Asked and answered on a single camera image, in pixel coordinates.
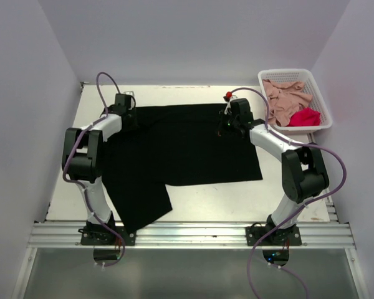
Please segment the black t shirt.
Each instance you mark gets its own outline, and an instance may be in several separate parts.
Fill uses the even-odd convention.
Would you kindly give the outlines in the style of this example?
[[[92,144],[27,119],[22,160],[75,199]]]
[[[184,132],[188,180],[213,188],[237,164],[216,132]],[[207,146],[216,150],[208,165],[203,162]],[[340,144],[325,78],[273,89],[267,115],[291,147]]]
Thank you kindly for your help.
[[[256,148],[220,133],[222,104],[137,108],[138,126],[104,146],[102,181],[127,232],[172,210],[167,186],[258,181]]]

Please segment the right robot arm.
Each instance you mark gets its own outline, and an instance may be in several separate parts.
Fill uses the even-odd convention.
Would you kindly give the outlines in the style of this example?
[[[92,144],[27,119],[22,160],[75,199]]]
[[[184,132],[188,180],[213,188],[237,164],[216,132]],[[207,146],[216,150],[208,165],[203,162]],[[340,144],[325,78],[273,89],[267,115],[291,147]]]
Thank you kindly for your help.
[[[272,130],[267,130],[262,119],[254,119],[245,98],[224,97],[226,108],[220,112],[218,135],[233,133],[262,148],[281,163],[281,183],[284,195],[276,210],[270,214],[264,227],[252,225],[247,231],[249,245],[284,245],[297,232],[296,223],[310,199],[328,188],[329,179],[319,149],[292,140],[280,140]]]

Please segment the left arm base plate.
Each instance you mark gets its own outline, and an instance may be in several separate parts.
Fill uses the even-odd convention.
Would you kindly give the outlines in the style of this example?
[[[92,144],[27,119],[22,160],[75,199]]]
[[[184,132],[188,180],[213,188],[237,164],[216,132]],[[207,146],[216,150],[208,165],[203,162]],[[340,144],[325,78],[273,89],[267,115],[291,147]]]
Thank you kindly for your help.
[[[80,243],[89,246],[122,244],[126,246],[135,245],[136,233],[128,233],[123,226],[116,226],[113,230],[123,238],[122,243],[115,234],[104,229],[102,226],[100,226],[96,231],[88,230],[86,227],[79,229],[78,232],[82,234]]]

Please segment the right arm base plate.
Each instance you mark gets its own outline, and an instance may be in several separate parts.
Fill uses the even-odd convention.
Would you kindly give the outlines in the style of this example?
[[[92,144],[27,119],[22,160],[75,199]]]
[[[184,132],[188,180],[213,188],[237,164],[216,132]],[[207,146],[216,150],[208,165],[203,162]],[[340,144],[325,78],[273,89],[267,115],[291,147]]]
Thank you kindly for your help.
[[[259,226],[258,223],[245,227],[246,242],[248,246],[253,246],[262,236],[270,231],[268,226]],[[264,238],[260,246],[301,246],[302,240],[299,228],[294,225],[287,229],[279,229],[266,238]]]

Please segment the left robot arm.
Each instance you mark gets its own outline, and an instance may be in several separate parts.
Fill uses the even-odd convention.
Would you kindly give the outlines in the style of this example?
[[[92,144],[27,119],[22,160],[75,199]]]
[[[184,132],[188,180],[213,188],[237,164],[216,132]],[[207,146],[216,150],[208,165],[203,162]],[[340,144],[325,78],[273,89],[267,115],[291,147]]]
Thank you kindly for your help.
[[[62,178],[78,187],[86,206],[86,224],[79,230],[83,245],[122,245],[103,190],[104,147],[111,136],[137,128],[136,105],[133,92],[117,93],[97,120],[65,132]]]

